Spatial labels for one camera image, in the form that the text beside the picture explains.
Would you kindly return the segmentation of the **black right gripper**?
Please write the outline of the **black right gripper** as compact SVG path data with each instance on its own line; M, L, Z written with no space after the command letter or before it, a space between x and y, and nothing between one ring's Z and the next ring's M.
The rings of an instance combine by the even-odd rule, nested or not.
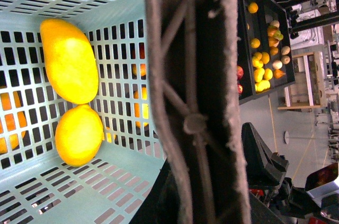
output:
M242 125L242 142L246 174L250 189L279 189L286 176L289 161L274 153L264 142L252 123Z

